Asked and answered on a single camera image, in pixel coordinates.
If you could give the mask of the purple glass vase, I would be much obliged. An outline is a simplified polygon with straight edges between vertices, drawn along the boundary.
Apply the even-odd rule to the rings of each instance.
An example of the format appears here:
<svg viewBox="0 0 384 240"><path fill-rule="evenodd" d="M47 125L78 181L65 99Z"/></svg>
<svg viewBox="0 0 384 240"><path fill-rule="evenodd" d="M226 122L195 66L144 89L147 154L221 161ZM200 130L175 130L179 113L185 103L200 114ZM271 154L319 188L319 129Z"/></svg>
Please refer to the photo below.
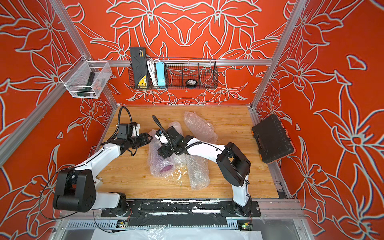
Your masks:
<svg viewBox="0 0 384 240"><path fill-rule="evenodd" d="M156 162L154 171L157 177L167 177L175 170L173 159L159 160Z"/></svg>

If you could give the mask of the bubble wrap sheet of vase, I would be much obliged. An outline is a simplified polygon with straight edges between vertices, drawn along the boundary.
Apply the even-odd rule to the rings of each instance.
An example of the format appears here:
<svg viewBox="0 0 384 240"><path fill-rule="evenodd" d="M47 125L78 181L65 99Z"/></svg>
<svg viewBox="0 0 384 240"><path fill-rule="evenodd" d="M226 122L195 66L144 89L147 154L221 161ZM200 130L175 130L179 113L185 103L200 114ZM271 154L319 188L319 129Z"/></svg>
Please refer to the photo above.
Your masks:
<svg viewBox="0 0 384 240"><path fill-rule="evenodd" d="M157 161L165 160L158 155L158 149L162 146L160 141L156 139L155 133L157 130L152 129L149 134L153 137L149 146L148 165L150 168L151 175L157 180L163 181L166 184L176 184L180 189L191 189L190 180L187 169L188 155L177 156L173 154L167 159L173 159L175 161L175 170L167 177L157 177L155 175L154 167Z"/></svg>

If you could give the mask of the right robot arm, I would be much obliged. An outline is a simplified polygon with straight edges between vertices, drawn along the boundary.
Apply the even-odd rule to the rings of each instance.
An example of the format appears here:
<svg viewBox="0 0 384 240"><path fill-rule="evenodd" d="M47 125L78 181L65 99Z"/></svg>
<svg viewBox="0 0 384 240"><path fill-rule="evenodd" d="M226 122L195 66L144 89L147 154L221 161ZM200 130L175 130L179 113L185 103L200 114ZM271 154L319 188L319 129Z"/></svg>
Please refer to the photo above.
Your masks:
<svg viewBox="0 0 384 240"><path fill-rule="evenodd" d="M152 116L160 128L156 138L162 146L158 154L164 159L172 155L192 155L216 163L225 178L232 185L232 206L236 214L248 216L251 213L252 197L249 194L249 174L251 162L234 144L216 145L201 141L193 136L183 136L174 127L164 129L156 116Z"/></svg>

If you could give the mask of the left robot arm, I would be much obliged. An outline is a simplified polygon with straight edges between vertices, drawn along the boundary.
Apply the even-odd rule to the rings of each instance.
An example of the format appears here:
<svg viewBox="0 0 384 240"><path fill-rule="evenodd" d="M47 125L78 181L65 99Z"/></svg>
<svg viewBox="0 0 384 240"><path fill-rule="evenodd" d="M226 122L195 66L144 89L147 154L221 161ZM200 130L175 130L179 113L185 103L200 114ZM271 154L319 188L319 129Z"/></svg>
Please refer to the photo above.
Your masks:
<svg viewBox="0 0 384 240"><path fill-rule="evenodd" d="M130 120L128 124L117 123L113 135L101 148L82 163L57 175L57 184L53 199L56 210L86 213L90 210L105 209L117 216L128 211L126 195L123 193L98 192L99 173L124 152L132 156L137 149L148 145L153 139L147 133L140 133L140 124Z"/></svg>

